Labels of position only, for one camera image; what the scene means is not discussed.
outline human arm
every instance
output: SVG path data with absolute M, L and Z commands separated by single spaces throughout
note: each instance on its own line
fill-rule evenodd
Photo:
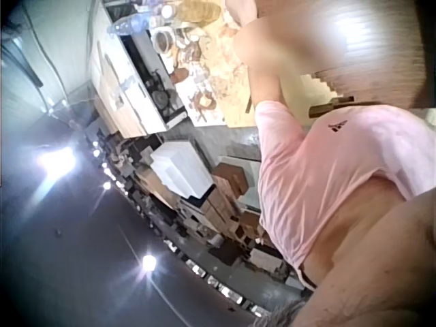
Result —
M 435 299 L 435 220 L 436 189 L 392 209 L 332 269 L 292 326 L 416 326 Z

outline torso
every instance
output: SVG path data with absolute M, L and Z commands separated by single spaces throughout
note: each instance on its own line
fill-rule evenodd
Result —
M 396 185 L 385 178 L 374 176 L 359 186 L 317 237 L 302 265 L 307 278 L 319 285 L 374 224 L 404 201 Z

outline white box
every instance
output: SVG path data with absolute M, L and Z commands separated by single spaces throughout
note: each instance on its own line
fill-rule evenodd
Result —
M 213 184 L 211 174 L 188 141 L 165 142 L 151 157 L 151 168 L 162 184 L 184 198 L 200 199 Z

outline water bottle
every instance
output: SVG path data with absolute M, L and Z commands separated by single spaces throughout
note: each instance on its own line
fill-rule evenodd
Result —
M 149 22 L 151 17 L 150 12 L 138 12 L 127 17 L 122 17 L 114 22 L 108 28 L 109 34 L 116 35 L 132 35 L 141 33 L 149 29 Z

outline plastic bottle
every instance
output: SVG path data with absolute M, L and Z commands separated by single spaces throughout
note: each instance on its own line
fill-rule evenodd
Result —
M 221 7 L 216 3 L 198 0 L 184 0 L 180 5 L 165 5 L 161 15 L 165 19 L 178 19 L 182 22 L 213 22 L 219 18 Z
M 108 27 L 109 34 L 131 35 L 141 33 L 149 28 L 151 17 L 149 12 L 140 12 L 127 17 L 122 17 Z

